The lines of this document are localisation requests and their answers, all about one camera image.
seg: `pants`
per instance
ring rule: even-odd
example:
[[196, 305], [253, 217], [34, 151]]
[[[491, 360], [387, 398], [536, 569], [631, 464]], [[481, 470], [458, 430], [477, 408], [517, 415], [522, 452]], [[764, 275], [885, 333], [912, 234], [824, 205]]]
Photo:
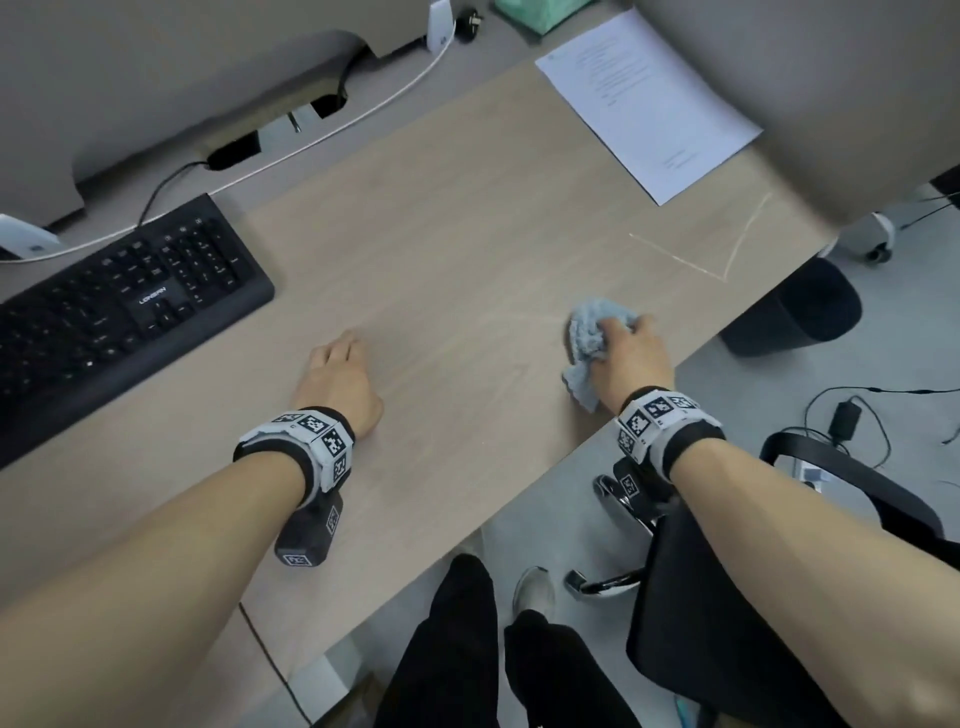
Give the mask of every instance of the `pants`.
[[[570, 627], [527, 610], [504, 630], [510, 687], [531, 726], [640, 728]], [[374, 728], [494, 728], [499, 687], [493, 582], [461, 554], [407, 646]]]

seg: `chair armrest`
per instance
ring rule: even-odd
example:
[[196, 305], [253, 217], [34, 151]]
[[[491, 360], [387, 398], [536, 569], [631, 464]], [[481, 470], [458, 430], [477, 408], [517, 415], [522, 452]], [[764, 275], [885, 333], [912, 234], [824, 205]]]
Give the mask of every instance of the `chair armrest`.
[[943, 539], [944, 527], [930, 506], [890, 478], [868, 468], [840, 450], [792, 432], [775, 432], [763, 443], [760, 460], [795, 457], [835, 475], [862, 491], [874, 505], [883, 530], [924, 551]]

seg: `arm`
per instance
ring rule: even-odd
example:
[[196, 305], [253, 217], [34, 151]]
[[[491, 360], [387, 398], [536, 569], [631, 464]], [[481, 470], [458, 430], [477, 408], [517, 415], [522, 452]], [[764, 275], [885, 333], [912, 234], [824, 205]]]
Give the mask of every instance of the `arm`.
[[[595, 365], [619, 412], [636, 389], [673, 389], [662, 342], [605, 322]], [[960, 724], [960, 573], [720, 440], [671, 479], [727, 574], [856, 728]]]
[[[363, 346], [348, 333], [314, 350], [293, 404], [331, 407], [369, 433], [383, 405]], [[155, 712], [220, 634], [303, 489], [292, 458], [249, 455], [0, 614], [0, 725]]]

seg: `green package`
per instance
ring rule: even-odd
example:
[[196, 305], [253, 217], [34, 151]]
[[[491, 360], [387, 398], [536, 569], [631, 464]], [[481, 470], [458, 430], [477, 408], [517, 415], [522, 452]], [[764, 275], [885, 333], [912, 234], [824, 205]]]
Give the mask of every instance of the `green package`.
[[494, 0], [500, 11], [541, 36], [590, 2], [591, 0]]

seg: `keyboard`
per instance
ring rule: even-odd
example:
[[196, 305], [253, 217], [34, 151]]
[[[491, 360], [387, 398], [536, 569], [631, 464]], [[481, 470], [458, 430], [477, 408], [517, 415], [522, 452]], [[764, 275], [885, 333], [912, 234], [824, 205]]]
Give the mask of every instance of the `keyboard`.
[[0, 468], [273, 297], [204, 195], [0, 303]]

